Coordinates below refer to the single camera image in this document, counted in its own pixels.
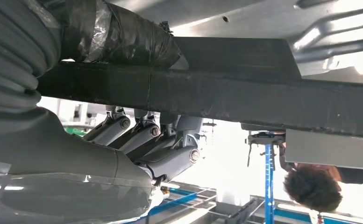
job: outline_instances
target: robotic arm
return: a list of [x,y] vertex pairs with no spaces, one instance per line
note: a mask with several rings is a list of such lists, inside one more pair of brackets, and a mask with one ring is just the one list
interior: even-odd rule
[[152,179],[170,180],[197,160],[193,129],[159,128],[149,112],[122,142],[130,124],[120,107],[107,107],[106,121],[85,139],[67,134],[55,114],[36,106],[36,89],[37,77],[69,58],[169,68],[182,54],[162,28],[101,0],[0,1],[0,223],[139,217],[157,204]]

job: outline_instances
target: black metal beam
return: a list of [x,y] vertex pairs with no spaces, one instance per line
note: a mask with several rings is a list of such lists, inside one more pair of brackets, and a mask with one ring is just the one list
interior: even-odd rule
[[39,91],[99,104],[363,137],[363,84],[63,63],[40,79]]

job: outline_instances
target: wrapped cable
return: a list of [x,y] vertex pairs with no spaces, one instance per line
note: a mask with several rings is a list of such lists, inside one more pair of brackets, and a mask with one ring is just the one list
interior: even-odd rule
[[40,0],[64,25],[61,59],[169,68],[182,58],[172,35],[102,0]]

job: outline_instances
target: blue frame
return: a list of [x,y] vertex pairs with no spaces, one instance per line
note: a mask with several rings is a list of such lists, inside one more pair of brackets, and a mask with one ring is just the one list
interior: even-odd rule
[[271,145],[265,145],[265,224],[274,223],[273,162]]

